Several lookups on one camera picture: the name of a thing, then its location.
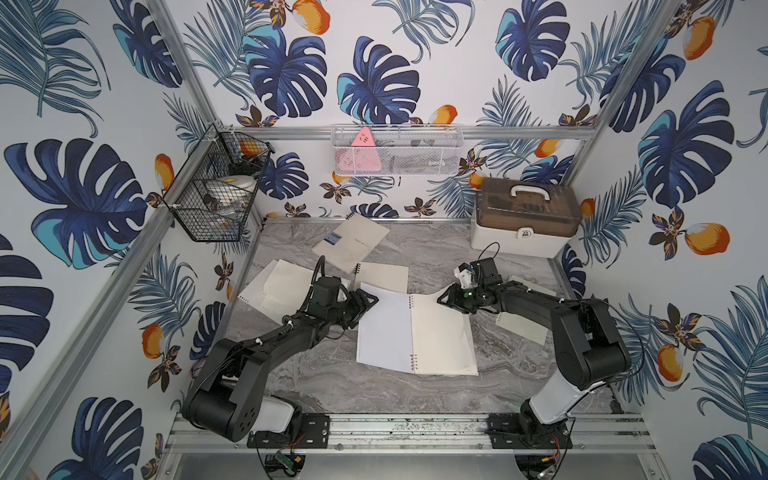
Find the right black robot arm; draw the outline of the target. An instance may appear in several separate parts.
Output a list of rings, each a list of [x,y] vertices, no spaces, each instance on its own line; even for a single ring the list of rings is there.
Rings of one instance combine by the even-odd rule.
[[[530,427],[562,422],[590,391],[630,370],[630,353],[605,302],[567,300],[505,281],[491,258],[463,263],[454,275],[457,282],[438,297],[439,304],[463,314],[518,315],[551,332],[557,370],[520,407]]]

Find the torn cream page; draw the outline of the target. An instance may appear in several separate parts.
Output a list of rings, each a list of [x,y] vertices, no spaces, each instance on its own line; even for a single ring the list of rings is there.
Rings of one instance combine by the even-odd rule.
[[[273,315],[292,315],[303,304],[312,282],[313,271],[279,260],[263,287],[261,306]]]
[[[287,306],[264,293],[264,286],[278,261],[272,260],[238,295],[238,299],[280,324],[288,315]]]

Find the large cream spiral notebook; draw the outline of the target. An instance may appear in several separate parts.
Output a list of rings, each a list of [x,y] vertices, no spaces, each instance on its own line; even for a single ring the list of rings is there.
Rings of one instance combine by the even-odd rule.
[[[385,226],[359,214],[352,214],[312,251],[318,256],[324,256],[327,263],[351,274],[388,233],[389,229]]]

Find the clear-spiral notebook barcode cover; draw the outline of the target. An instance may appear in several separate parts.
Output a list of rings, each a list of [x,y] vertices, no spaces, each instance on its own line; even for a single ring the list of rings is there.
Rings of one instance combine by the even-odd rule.
[[[556,295],[555,291],[529,282],[518,276],[510,275],[506,278],[506,280],[522,283],[525,287],[530,288],[536,292],[544,293],[550,296]],[[547,328],[526,317],[507,312],[502,312],[496,315],[495,325],[541,346],[546,343],[549,332]]]

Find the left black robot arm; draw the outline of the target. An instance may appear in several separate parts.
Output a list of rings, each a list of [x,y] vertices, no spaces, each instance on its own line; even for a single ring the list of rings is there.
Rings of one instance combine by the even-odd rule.
[[[216,342],[185,397],[182,417],[230,441],[243,439],[257,421],[271,371],[314,348],[333,326],[355,328],[379,302],[362,289],[341,294],[344,300],[337,293],[310,291],[282,326],[252,339]]]

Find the B5 spiral notebook blue label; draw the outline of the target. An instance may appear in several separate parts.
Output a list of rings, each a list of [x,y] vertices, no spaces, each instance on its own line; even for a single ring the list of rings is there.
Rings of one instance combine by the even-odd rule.
[[[408,278],[409,269],[405,266],[361,262],[355,268],[352,286],[358,289],[367,284],[405,294],[408,292]]]

